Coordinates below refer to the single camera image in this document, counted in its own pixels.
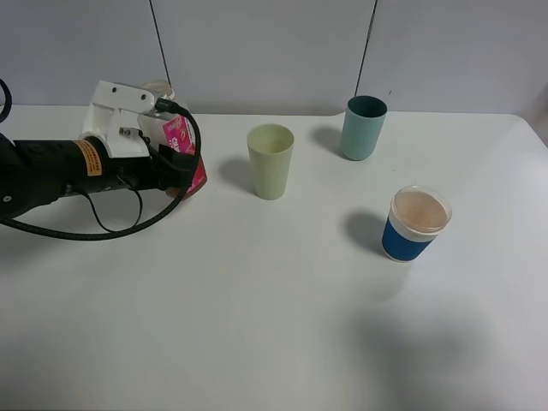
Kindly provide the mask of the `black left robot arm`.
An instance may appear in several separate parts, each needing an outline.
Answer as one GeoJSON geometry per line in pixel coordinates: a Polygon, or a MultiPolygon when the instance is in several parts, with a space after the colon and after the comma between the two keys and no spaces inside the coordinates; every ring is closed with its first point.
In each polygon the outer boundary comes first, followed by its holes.
{"type": "Polygon", "coordinates": [[[1,139],[1,219],[74,195],[127,189],[191,187],[201,157],[200,128],[192,114],[165,93],[100,81],[76,140],[1,139]],[[191,129],[191,146],[154,142],[132,117],[181,122],[191,129]]]}

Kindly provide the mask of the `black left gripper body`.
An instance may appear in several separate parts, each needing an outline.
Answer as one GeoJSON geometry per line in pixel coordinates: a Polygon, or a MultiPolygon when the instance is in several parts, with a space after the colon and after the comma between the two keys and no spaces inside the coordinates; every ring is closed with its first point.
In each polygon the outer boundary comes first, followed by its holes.
{"type": "Polygon", "coordinates": [[[194,173],[194,151],[180,153],[160,144],[157,149],[147,146],[148,156],[140,158],[114,158],[114,171],[122,181],[138,191],[158,189],[178,195],[190,186],[186,195],[193,195],[201,189],[201,161],[194,173]]]}

